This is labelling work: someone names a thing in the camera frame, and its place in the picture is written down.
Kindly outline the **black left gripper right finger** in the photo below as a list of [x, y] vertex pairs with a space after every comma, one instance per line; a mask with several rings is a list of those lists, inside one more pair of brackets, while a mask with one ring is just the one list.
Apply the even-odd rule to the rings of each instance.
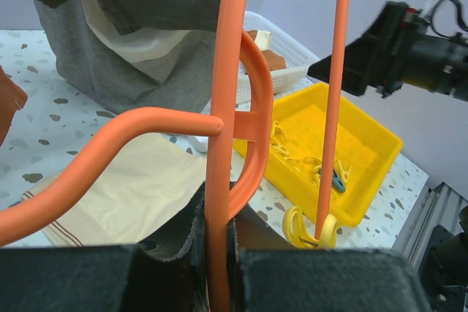
[[249, 206], [228, 227], [234, 311], [430, 311], [407, 260], [388, 249], [297, 249]]

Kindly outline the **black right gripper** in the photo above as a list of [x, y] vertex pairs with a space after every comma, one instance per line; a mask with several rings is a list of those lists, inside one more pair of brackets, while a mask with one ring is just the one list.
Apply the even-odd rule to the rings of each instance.
[[[448, 36], [434, 25], [434, 16], [442, 4], [438, 1], [423, 19], [417, 16], [413, 28], [402, 37], [396, 49], [396, 61], [390, 66], [390, 77], [380, 84], [383, 98], [392, 95], [404, 84], [423, 90], [467, 99], [467, 23], [459, 0], [450, 2], [455, 7], [459, 31]], [[374, 49], [380, 43], [381, 25], [373, 23], [359, 38], [344, 49], [341, 90], [353, 96], [362, 96], [369, 86], [365, 78]], [[331, 56], [312, 64], [307, 75], [324, 83], [330, 82]]]

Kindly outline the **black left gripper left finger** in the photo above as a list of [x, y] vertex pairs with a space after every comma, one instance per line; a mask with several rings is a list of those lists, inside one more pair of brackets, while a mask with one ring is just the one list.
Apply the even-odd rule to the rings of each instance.
[[136, 244], [1, 250], [1, 310], [207, 311], [204, 195]]

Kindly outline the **yellow clothespin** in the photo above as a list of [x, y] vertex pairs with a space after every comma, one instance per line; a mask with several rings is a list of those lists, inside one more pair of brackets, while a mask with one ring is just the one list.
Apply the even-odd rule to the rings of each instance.
[[286, 241], [299, 249], [329, 249], [336, 247], [338, 221], [328, 214], [319, 237], [312, 232], [312, 222], [306, 219], [299, 206], [288, 208], [282, 219], [282, 232]]

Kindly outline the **orange hanger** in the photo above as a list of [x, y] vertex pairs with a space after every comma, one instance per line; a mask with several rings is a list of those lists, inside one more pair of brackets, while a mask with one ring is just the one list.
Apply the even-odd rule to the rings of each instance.
[[229, 311], [227, 225], [265, 173], [273, 106], [268, 65], [243, 29], [245, 6], [246, 0], [220, 1], [209, 115], [142, 107], [113, 118], [46, 189], [1, 212], [1, 244], [29, 236], [65, 214], [132, 139], [150, 132], [206, 136], [209, 306]]

